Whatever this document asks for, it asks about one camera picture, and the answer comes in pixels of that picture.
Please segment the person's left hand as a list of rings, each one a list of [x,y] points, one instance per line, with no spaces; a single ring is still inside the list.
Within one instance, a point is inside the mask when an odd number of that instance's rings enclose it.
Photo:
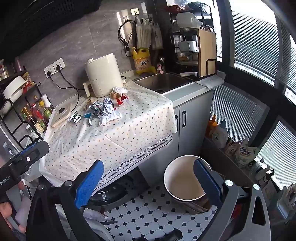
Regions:
[[[25,185],[22,181],[20,181],[18,184],[17,184],[18,188],[20,190],[24,190],[25,188]],[[12,207],[10,205],[9,202],[3,202],[0,204],[0,210],[1,210],[1,214],[4,218],[4,220],[6,221],[6,223],[8,224],[9,228],[11,230],[13,230],[13,226],[10,224],[10,222],[8,221],[8,217],[11,216],[12,214]],[[22,232],[22,233],[25,233],[26,232],[26,227],[22,226],[22,225],[19,225],[18,226],[18,231]]]

